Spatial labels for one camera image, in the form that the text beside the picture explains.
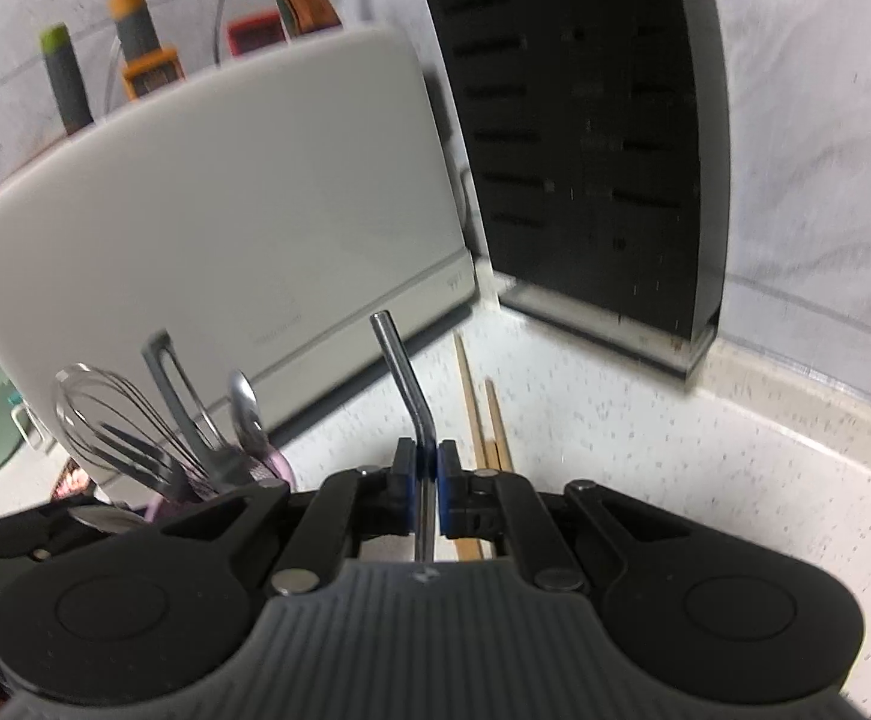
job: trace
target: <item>whisk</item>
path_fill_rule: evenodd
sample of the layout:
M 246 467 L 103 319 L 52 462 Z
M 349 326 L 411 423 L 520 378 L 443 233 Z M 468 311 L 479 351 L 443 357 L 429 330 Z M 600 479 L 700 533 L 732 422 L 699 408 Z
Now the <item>whisk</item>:
M 55 410 L 80 460 L 110 466 L 168 500 L 212 495 L 197 456 L 124 376 L 83 362 L 64 367 L 55 375 Z

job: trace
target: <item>red object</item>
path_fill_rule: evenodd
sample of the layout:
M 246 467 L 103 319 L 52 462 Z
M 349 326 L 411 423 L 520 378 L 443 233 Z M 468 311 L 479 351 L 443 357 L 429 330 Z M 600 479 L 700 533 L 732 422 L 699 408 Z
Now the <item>red object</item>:
M 243 53 L 285 42 L 282 16 L 277 10 L 266 10 L 229 22 L 228 33 L 232 56 L 241 56 Z

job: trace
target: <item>screw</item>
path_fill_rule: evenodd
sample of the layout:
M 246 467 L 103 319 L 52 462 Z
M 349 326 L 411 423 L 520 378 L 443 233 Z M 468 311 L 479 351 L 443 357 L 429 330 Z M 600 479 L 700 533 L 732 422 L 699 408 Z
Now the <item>screw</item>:
M 543 568 L 535 575 L 535 584 L 549 592 L 571 592 L 585 584 L 585 579 L 574 568 Z
M 279 595 L 302 595 L 317 588 L 318 574 L 307 568 L 285 568 L 269 580 Z

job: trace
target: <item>black knife block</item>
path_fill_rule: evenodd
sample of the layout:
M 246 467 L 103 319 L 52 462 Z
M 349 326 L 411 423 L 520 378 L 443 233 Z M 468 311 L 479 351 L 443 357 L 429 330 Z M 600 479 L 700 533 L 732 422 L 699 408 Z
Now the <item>black knife block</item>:
M 496 271 L 693 341 L 725 278 L 715 0 L 429 0 Z

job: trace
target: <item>black cable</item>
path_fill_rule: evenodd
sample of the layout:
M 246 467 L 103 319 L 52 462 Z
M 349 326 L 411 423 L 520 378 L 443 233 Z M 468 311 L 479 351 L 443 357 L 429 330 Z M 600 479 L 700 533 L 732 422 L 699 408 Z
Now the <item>black cable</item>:
M 219 47 L 219 43 L 222 40 L 222 10 L 224 8 L 225 0 L 218 0 L 218 4 L 215 6 L 215 28 L 213 29 L 211 36 L 211 55 L 215 60 L 216 67 L 221 67 L 222 65 L 221 47 Z

